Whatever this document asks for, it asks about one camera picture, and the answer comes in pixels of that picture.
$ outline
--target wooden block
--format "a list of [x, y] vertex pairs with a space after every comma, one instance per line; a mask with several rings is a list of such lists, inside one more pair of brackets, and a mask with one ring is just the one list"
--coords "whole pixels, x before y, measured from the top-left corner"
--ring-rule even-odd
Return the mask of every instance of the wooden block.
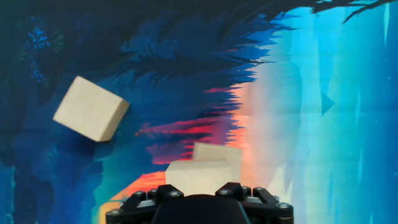
[[94, 141], [109, 141], [129, 105], [110, 91], [76, 77], [53, 120]]
[[185, 196], [214, 195], [231, 182], [231, 167], [225, 159], [214, 161], [173, 161], [166, 170], [166, 184], [181, 190]]
[[226, 159], [232, 168], [232, 181], [240, 182], [242, 155], [242, 149], [195, 142], [192, 159], [195, 161]]

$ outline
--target painted backdrop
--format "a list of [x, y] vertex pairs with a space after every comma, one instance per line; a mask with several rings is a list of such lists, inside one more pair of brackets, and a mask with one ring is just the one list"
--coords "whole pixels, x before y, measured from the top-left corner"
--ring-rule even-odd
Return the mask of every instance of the painted backdrop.
[[[394, 0], [1, 0], [0, 223], [103, 224], [193, 142], [298, 224], [398, 223]], [[80, 75], [131, 102], [110, 142], [52, 121]]]

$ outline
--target grasped block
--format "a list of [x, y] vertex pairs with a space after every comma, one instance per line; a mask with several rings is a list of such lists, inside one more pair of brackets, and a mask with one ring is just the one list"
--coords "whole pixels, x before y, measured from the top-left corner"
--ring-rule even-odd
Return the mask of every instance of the grasped block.
[[173, 161], [166, 170], [166, 184], [181, 190], [185, 196], [214, 195], [231, 181], [231, 167], [226, 160]]
[[232, 182], [239, 183], [241, 178], [242, 154], [242, 149], [195, 142], [192, 158], [195, 161], [226, 159], [232, 168]]
[[110, 91], [76, 77], [53, 120], [94, 141], [109, 141], [129, 105]]

